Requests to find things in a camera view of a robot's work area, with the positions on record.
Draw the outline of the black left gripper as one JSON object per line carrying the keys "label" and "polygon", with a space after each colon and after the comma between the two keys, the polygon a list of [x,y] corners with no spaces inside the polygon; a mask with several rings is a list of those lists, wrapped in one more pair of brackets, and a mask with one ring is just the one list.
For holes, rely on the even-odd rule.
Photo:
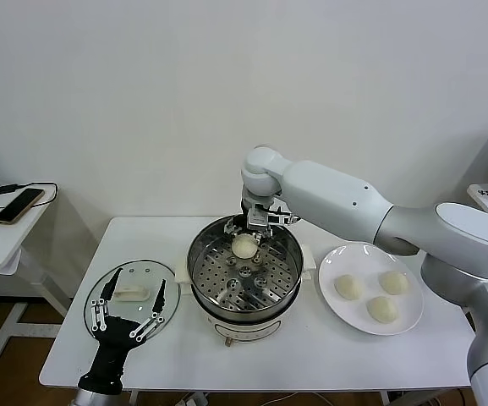
{"label": "black left gripper", "polygon": [[129,351],[140,346],[138,342],[144,341],[164,322],[161,313],[165,305],[165,279],[156,295],[151,315],[141,324],[109,315],[108,302],[113,297],[122,270],[122,267],[115,270],[103,285],[99,297],[90,301],[90,330],[94,332],[99,346],[90,370],[80,381],[120,383]]}

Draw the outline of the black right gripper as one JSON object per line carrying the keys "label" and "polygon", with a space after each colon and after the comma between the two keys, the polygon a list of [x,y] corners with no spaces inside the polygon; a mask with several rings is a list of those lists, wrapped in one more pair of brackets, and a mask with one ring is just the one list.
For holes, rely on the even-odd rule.
{"label": "black right gripper", "polygon": [[242,199],[242,213],[233,217],[233,223],[226,223],[223,232],[233,241],[241,233],[256,234],[258,246],[270,249],[272,231],[268,222],[269,198],[251,197]]}

